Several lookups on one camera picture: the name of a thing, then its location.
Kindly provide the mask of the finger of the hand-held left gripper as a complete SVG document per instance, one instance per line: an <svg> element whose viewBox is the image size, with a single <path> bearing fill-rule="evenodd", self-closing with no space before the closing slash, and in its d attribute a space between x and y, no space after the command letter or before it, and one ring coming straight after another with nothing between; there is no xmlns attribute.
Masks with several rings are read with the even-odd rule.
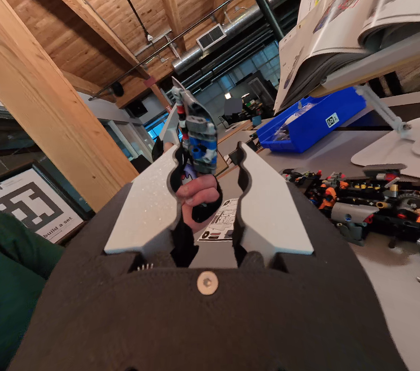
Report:
<svg viewBox="0 0 420 371"><path fill-rule="evenodd" d="M178 111L177 108L173 108L168 114L167 120L160 132L160 140L163 144L171 143L178 145L180 143L178 123Z"/></svg>

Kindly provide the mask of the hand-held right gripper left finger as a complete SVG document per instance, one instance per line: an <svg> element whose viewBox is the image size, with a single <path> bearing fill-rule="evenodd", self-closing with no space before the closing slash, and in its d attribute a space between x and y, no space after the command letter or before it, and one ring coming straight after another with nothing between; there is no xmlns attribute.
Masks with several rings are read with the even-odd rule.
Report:
<svg viewBox="0 0 420 371"><path fill-rule="evenodd" d="M183 147L174 145L137 176L104 247L107 255L139 253L151 264L159 253L189 267L197 255L193 232L184 223L181 201Z"/></svg>

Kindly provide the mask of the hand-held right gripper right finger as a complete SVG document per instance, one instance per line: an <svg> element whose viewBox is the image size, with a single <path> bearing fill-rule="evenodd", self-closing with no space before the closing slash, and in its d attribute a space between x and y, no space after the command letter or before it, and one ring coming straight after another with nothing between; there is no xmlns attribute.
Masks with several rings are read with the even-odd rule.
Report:
<svg viewBox="0 0 420 371"><path fill-rule="evenodd" d="M257 252L265 267L278 254L312 255L314 248L286 180L247 144L238 142L239 197L232 242L238 267Z"/></svg>

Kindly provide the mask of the grey blue lego wing assembly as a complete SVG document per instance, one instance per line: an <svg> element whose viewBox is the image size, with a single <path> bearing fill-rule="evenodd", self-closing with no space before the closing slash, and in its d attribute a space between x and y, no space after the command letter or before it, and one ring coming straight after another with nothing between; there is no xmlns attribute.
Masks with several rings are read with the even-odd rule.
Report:
<svg viewBox="0 0 420 371"><path fill-rule="evenodd" d="M172 77L172 83L184 158L191 162L196 173L215 175L218 156L215 122L205 107L176 78Z"/></svg>

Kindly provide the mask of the lego sticker sheet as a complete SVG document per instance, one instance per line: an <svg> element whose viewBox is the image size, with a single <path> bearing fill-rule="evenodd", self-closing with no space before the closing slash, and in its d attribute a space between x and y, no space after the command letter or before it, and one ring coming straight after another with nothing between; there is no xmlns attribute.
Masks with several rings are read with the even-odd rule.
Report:
<svg viewBox="0 0 420 371"><path fill-rule="evenodd" d="M198 237L197 242L232 241L238 200L239 198L233 198L222 203L210 224Z"/></svg>

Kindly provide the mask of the large lego car chassis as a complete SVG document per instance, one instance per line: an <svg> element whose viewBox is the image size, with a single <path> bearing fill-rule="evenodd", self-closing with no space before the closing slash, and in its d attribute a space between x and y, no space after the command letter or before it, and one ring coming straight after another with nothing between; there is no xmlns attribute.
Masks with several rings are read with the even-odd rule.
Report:
<svg viewBox="0 0 420 371"><path fill-rule="evenodd" d="M364 246L370 232L390 237L389 248L397 242L415 242L420 237L419 180L402 179L407 165L371 164L363 176L345 177L333 172L322 178L322 171L295 168L281 171L283 178L296 185L349 243Z"/></svg>

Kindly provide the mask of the lego instruction booklet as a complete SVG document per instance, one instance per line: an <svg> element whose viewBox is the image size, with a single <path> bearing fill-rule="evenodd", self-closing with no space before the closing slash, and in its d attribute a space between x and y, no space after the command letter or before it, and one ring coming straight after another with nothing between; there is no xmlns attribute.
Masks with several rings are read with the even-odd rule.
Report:
<svg viewBox="0 0 420 371"><path fill-rule="evenodd" d="M419 32L420 0L301 0L297 25L279 43L274 113L329 74Z"/></svg>

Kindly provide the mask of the person's left hand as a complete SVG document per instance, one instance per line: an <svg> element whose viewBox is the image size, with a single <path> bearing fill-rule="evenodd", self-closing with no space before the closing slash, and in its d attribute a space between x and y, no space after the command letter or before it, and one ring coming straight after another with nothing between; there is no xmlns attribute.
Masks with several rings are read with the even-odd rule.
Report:
<svg viewBox="0 0 420 371"><path fill-rule="evenodd" d="M191 228L193 234L207 227L213 217L213 215L207 215L205 221L197 222L192 218L193 208L201 204L208 205L216 202L220 197L217 186L216 178L211 174L205 174L189 181L177 190L176 195L181 203L184 223Z"/></svg>

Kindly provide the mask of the clear plastic parts bags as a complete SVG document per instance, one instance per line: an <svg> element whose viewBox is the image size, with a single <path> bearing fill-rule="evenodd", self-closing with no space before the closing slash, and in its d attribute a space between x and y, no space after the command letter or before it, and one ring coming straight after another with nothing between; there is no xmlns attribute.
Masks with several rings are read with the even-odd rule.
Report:
<svg viewBox="0 0 420 371"><path fill-rule="evenodd" d="M307 103L302 105L302 102L298 102L298 107L292 115L290 115L281 127L274 133L272 140L273 141L288 141L290 140L290 124L301 117L303 114L311 110L313 107L317 106L317 103Z"/></svg>

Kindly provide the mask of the blue storage bin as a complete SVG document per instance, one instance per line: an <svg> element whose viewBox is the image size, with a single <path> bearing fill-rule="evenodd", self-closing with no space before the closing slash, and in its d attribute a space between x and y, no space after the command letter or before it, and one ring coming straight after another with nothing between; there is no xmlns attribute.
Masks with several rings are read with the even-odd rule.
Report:
<svg viewBox="0 0 420 371"><path fill-rule="evenodd" d="M273 141L272 137L285 120L298 110L298 102L260 127L257 136L263 148L272 152L303 153L366 107L365 99L356 93L354 87L300 101L303 106L307 103L316 103L317 106L290 124L288 141Z"/></svg>

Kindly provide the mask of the framed black white sign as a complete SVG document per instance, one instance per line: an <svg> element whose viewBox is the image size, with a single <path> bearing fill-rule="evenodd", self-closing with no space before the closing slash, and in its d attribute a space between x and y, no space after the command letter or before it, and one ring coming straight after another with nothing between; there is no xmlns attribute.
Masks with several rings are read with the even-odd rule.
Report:
<svg viewBox="0 0 420 371"><path fill-rule="evenodd" d="M51 243L60 243L84 224L80 211L31 165L0 180L0 209Z"/></svg>

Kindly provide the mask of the wooden partition panel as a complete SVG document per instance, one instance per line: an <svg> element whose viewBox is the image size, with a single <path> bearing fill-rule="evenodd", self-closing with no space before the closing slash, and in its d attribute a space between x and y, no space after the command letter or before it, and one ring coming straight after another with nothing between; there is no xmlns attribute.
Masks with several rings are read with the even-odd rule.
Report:
<svg viewBox="0 0 420 371"><path fill-rule="evenodd" d="M95 211L137 171L6 0L1 102Z"/></svg>

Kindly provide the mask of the white book stand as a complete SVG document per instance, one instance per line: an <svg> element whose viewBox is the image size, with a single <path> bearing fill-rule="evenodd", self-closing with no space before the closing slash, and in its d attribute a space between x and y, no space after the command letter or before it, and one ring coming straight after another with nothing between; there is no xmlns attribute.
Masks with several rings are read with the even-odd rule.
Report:
<svg viewBox="0 0 420 371"><path fill-rule="evenodd" d="M404 122L381 100L367 81L395 71L401 65L419 59L420 33L416 33L364 59L328 75L311 96L325 96L349 86L367 105L392 128L392 131L354 154L351 162L356 165L400 163L406 166L402 173L419 178L420 168L420 120L419 117Z"/></svg>

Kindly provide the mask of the person's green shirt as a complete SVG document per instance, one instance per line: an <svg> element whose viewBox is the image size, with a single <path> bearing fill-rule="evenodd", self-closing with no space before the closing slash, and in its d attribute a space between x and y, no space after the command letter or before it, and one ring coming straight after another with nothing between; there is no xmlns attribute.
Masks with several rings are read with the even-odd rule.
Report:
<svg viewBox="0 0 420 371"><path fill-rule="evenodd" d="M16 354L39 297L65 248L0 214L0 369Z"/></svg>

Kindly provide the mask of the silver air duct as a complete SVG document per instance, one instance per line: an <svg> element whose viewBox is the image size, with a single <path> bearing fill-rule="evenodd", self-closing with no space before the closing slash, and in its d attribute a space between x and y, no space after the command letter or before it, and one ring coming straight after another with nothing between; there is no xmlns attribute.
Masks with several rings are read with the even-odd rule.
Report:
<svg viewBox="0 0 420 371"><path fill-rule="evenodd" d="M268 0L271 10L274 10L276 7L280 6L286 1L287 0ZM261 18L264 19L263 13L261 12L259 6L254 4L245 10L245 12L240 16L236 17L231 23L222 26L221 29L223 30L225 36L216 43L212 44L210 48L207 50L202 50L199 45L196 44L190 50L187 50L185 53L183 53L180 59L172 63L173 70L177 74L183 73L194 64L196 64L200 59L206 57L220 46L233 39L235 36L243 32L246 28Z"/></svg>

